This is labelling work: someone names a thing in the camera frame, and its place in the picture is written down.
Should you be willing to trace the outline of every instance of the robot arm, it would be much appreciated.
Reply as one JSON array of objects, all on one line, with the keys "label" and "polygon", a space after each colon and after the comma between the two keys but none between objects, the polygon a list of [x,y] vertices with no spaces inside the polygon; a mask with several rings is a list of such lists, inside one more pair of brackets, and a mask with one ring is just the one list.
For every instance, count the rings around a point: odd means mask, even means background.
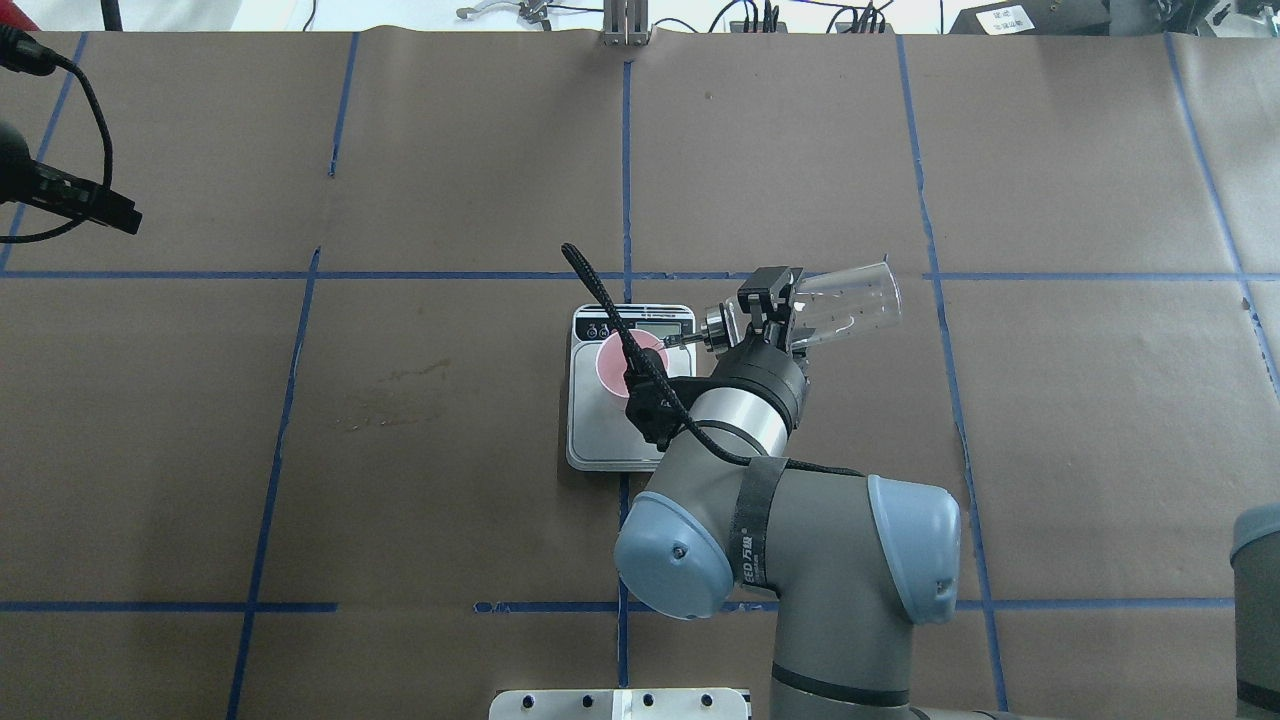
[{"label": "robot arm", "polygon": [[[808,395],[808,350],[896,319],[887,265],[814,282],[799,268],[760,268],[736,301],[708,311],[700,333],[667,341],[704,341],[719,356],[712,377],[667,378],[586,260],[563,250],[623,336],[627,418],[664,451],[614,546],[636,597],[694,620],[714,615],[736,584],[776,593],[774,720],[1037,720],[909,705],[914,626],[955,614],[955,500],[782,457]],[[1280,503],[1242,515],[1231,551],[1242,719],[1280,719],[1277,557]]]},{"label": "robot arm", "polygon": [[[730,424],[735,410],[772,413],[726,388],[691,414]],[[677,619],[710,616],[736,583],[776,592],[772,716],[896,717],[908,705],[913,625],[955,611],[959,506],[936,487],[786,470],[769,457],[785,436],[753,443],[733,427],[708,433],[759,460],[730,465],[678,434],[622,528],[618,571]]]}]

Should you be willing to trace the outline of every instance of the velcro strap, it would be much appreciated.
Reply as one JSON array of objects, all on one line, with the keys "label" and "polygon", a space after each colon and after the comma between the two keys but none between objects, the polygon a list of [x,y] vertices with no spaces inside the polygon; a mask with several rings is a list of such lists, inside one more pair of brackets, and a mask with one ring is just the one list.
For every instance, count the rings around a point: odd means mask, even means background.
[{"label": "velcro strap", "polygon": [[733,510],[733,527],[730,542],[737,552],[733,574],[742,579],[744,585],[774,589],[769,585],[765,573],[765,533],[769,528],[769,510],[773,507],[773,493],[778,489],[782,473],[787,469],[786,457],[753,457],[746,466],[742,487],[737,491],[737,507]]}]

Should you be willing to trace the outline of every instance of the gray cylinder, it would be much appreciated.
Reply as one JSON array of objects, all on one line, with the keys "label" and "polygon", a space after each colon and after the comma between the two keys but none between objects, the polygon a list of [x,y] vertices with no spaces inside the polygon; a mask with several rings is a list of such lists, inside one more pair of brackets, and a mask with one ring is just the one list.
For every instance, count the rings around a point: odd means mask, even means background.
[{"label": "gray cylinder", "polygon": [[771,716],[913,717],[905,708],[913,625],[881,550],[867,479],[787,470],[773,498],[769,555],[780,598]]},{"label": "gray cylinder", "polygon": [[1236,712],[1280,720],[1280,503],[1235,523]]}]

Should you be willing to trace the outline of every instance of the table surface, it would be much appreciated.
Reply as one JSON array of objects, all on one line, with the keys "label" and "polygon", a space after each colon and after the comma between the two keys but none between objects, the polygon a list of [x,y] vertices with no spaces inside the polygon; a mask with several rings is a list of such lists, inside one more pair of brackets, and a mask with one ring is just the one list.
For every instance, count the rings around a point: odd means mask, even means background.
[{"label": "table surface", "polygon": [[[695,307],[888,254],[904,323],[814,351],[788,452],[966,509],[913,700],[1231,715],[1231,523],[1280,495],[1280,45],[42,40],[143,223],[0,252],[0,716],[483,717],[622,682],[767,717],[771,605],[620,612],[645,478],[564,462],[564,241]],[[3,82],[93,177],[78,91]]]}]

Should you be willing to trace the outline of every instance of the blue tape line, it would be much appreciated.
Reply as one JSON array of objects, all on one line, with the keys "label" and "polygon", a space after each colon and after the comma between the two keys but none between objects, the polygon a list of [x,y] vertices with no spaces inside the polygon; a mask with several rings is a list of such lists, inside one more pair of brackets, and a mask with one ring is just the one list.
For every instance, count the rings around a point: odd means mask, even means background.
[{"label": "blue tape line", "polygon": [[[622,524],[627,521],[627,514],[631,512],[631,475],[628,473],[622,473],[618,478],[618,530],[622,530]],[[630,624],[631,624],[631,605],[628,600],[631,598],[630,591],[627,591],[626,583],[622,578],[618,578],[618,687],[630,688],[631,687],[631,648],[630,648]]]},{"label": "blue tape line", "polygon": [[[622,273],[599,273],[604,279],[622,279]],[[4,270],[0,278],[61,281],[302,281],[311,273],[298,270]],[[552,272],[484,270],[329,270],[315,273],[323,281],[576,281],[577,275]]]},{"label": "blue tape line", "polygon": [[622,63],[622,301],[631,302],[631,63]]},{"label": "blue tape line", "polygon": [[1120,597],[1080,600],[997,600],[998,611],[1018,610],[1217,610],[1235,607],[1230,597]]},{"label": "blue tape line", "polygon": [[477,602],[472,606],[476,615],[506,615],[506,614],[600,614],[617,612],[616,600],[602,602]]},{"label": "blue tape line", "polygon": [[1213,201],[1213,213],[1217,214],[1217,224],[1222,228],[1222,237],[1226,240],[1226,251],[1231,258],[1231,268],[1235,269],[1236,278],[1240,282],[1240,292],[1244,295],[1245,302],[1249,304],[1249,320],[1253,325],[1253,336],[1258,341],[1258,350],[1262,351],[1262,363],[1266,365],[1271,379],[1271,391],[1275,393],[1276,400],[1280,400],[1280,372],[1276,370],[1275,355],[1271,354],[1271,343],[1267,341],[1267,333],[1262,328],[1262,320],[1258,318],[1258,304],[1254,302],[1253,291],[1249,290],[1249,283],[1244,279],[1244,266],[1240,264],[1240,251],[1235,245],[1235,233],[1231,232],[1231,224],[1226,222],[1222,197],[1217,192],[1217,183],[1213,182],[1213,173],[1210,172],[1208,159],[1204,156],[1204,146],[1199,140],[1199,131],[1196,129],[1196,120],[1192,118],[1192,109],[1187,102],[1187,88],[1183,86],[1183,73],[1178,67],[1174,36],[1167,32],[1165,33],[1165,51],[1169,54],[1169,69],[1174,73],[1178,105],[1183,110],[1183,120],[1187,123],[1192,147],[1196,150],[1196,161],[1199,163],[1201,174],[1204,176],[1204,186],[1208,188],[1210,199]]},{"label": "blue tape line", "polygon": [[[598,273],[602,279],[622,279],[622,273]],[[317,275],[324,281],[576,281],[572,272],[518,270],[330,270]]]},{"label": "blue tape line", "polygon": [[360,33],[351,33],[351,50],[347,51],[347,74],[342,81],[342,100],[338,101],[338,122],[333,126],[333,155],[329,158],[329,177],[338,173],[338,151],[342,150],[342,128],[347,123],[347,101],[351,100],[351,77],[356,72],[356,50],[360,49]]},{"label": "blue tape line", "polygon": [[274,614],[337,612],[337,602],[113,602],[113,601],[10,601],[0,612],[236,612]]},{"label": "blue tape line", "polygon": [[942,295],[938,249],[933,234],[933,219],[924,199],[924,161],[920,152],[920,137],[915,124],[915,104],[911,100],[911,78],[906,64],[906,44],[897,36],[899,72],[902,76],[902,101],[906,108],[906,127],[911,138],[911,158],[915,167],[915,187],[920,197],[920,222],[928,238],[929,269],[933,273],[933,300],[937,304],[938,328],[942,332],[942,355],[947,368],[947,387],[951,391],[951,415],[960,434],[960,448],[964,452],[964,482],[969,492],[969,524],[973,528],[974,559],[978,564],[978,585],[982,591],[983,618],[987,624],[987,647],[991,655],[991,674],[996,684],[996,702],[1001,711],[1009,710],[1009,697],[1005,691],[1005,670],[1000,653],[1000,634],[996,629],[996,614],[991,603],[991,580],[987,575],[987,552],[982,542],[982,519],[978,514],[978,493],[974,491],[973,464],[969,457],[969,436],[964,424],[964,406],[960,402],[960,384],[956,380],[955,355],[951,348],[951,328],[947,324],[946,299]]},{"label": "blue tape line", "polygon": [[301,281],[297,270],[5,270],[0,277],[60,281]]},{"label": "blue tape line", "polygon": [[[82,32],[79,41],[76,44],[76,53],[72,55],[72,61],[77,65],[81,58],[84,56],[84,45],[88,44],[88,33]],[[63,78],[63,88],[58,92],[58,101],[54,102],[54,111],[49,115],[49,124],[45,126],[45,136],[40,138],[40,149],[36,151],[36,161],[44,163],[45,154],[49,152],[49,143],[54,140],[54,129],[58,128],[58,119],[63,115],[63,106],[67,105],[67,96],[72,91],[72,78],[73,74],[67,73]],[[18,204],[18,209],[13,214],[13,223],[9,225],[9,234],[18,234],[18,229],[22,227],[22,219],[27,215],[27,205],[23,202]],[[5,265],[9,264],[9,256],[13,255],[13,245],[5,245],[0,249],[0,273],[4,272]]]},{"label": "blue tape line", "polygon": [[275,496],[280,486],[280,470],[284,468],[284,436],[289,428],[289,415],[293,411],[293,392],[298,382],[298,359],[302,356],[302,343],[307,337],[307,320],[311,316],[311,299],[315,295],[316,270],[320,266],[320,249],[311,254],[311,266],[307,270],[307,288],[302,295],[302,311],[298,315],[298,332],[293,341],[293,355],[289,360],[289,377],[284,386],[284,407],[280,410],[280,427],[275,433],[275,454],[271,457],[271,477],[266,483],[266,500],[262,503],[262,524],[257,533],[257,551],[253,555],[253,574],[248,584],[248,607],[241,626],[241,644],[236,656],[236,673],[232,676],[230,698],[227,702],[227,720],[236,720],[239,712],[241,689],[244,685],[244,667],[248,662],[248,650],[253,638],[253,605],[257,603],[262,585],[262,568],[266,565],[266,546],[271,536],[271,520],[275,514]]},{"label": "blue tape line", "polygon": [[751,273],[703,273],[703,272],[689,272],[689,273],[631,273],[632,279],[637,281],[745,281],[751,277]]},{"label": "blue tape line", "polygon": [[924,273],[927,281],[1235,282],[1234,273]]},{"label": "blue tape line", "polygon": [[[1230,597],[1087,597],[1061,600],[993,600],[984,603],[980,600],[956,601],[960,612],[979,612],[987,607],[1000,612],[1034,612],[1051,610],[1219,610],[1235,606]],[[503,614],[604,614],[616,612],[617,603],[602,602],[477,602],[474,607],[477,615]],[[777,612],[776,601],[726,602],[721,612]],[[627,602],[627,612],[657,612],[639,600]]]}]

